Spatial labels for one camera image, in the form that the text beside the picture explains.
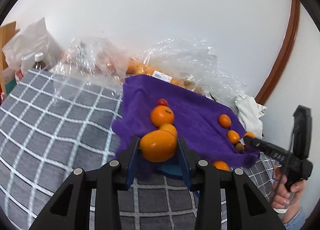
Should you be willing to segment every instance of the grid pattern fabric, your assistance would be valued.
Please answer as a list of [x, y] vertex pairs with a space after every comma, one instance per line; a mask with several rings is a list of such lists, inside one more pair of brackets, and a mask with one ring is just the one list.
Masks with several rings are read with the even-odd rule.
[[[59, 99], [54, 98], [58, 86]], [[74, 168], [97, 169], [114, 158], [121, 116], [119, 94], [73, 78], [30, 70], [0, 106], [0, 206], [18, 229], [28, 229]], [[268, 198], [275, 162], [263, 153], [244, 169]], [[198, 198], [182, 181], [152, 175], [118, 192], [123, 230], [194, 229]], [[90, 207], [94, 229], [95, 190]], [[221, 229], [227, 229], [221, 190]]]

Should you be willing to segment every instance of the brown bottle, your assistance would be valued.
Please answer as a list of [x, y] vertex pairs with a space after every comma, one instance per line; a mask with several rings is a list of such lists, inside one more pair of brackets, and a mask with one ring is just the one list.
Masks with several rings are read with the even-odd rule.
[[43, 61], [44, 56], [43, 53], [36, 53], [35, 54], [35, 64], [33, 68], [39, 69], [39, 70], [46, 70], [47, 64]]

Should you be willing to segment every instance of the denim sleeve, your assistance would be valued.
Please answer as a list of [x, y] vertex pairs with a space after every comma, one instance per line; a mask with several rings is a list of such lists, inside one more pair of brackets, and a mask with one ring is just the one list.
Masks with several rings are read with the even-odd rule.
[[284, 226], [287, 230], [299, 230], [303, 226], [305, 221], [305, 214], [302, 207], [300, 207], [298, 213], [296, 213], [288, 223], [285, 223]]

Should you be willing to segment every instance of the person's arm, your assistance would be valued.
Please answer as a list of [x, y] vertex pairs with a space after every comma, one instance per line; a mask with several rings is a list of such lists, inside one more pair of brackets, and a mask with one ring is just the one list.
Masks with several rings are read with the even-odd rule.
[[277, 193], [274, 196], [274, 192], [270, 196], [270, 200], [273, 200], [271, 206], [276, 209], [283, 209], [286, 205], [290, 203], [290, 206], [288, 207], [288, 210], [286, 213], [284, 213], [282, 222], [284, 223], [284, 226], [288, 230], [299, 230], [304, 222], [305, 222], [305, 216], [303, 213], [302, 208], [300, 207], [300, 198], [303, 194], [303, 191], [306, 187], [306, 182], [305, 180], [300, 180], [296, 182], [295, 184], [292, 185], [291, 187], [291, 192], [295, 193], [294, 198], [289, 201], [290, 193], [287, 191], [285, 188], [284, 184], [287, 182], [287, 177], [282, 176], [281, 182], [280, 181], [275, 181], [273, 183], [273, 189], [275, 190], [278, 187]]

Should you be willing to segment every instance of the clear plastic bag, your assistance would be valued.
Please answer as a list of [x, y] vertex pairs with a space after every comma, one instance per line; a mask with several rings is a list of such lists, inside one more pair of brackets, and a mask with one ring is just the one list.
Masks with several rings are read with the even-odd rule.
[[[54, 73], [56, 97], [61, 97], [60, 87], [63, 75], [82, 80], [87, 85], [106, 87], [115, 93], [122, 92], [129, 56], [119, 50], [106, 38], [84, 37], [73, 39], [62, 59], [50, 72]], [[64, 95], [71, 99], [73, 94]]]
[[25, 30], [18, 32], [3, 47], [8, 66], [15, 70], [19, 81], [35, 64], [35, 54], [43, 53], [48, 68], [55, 66], [56, 59], [49, 53], [49, 36], [45, 19], [30, 24]]
[[214, 43], [204, 39], [168, 39], [130, 61], [129, 74], [152, 76], [154, 71], [162, 72], [172, 77], [170, 83], [205, 95], [234, 111], [235, 98], [246, 87], [220, 69]]

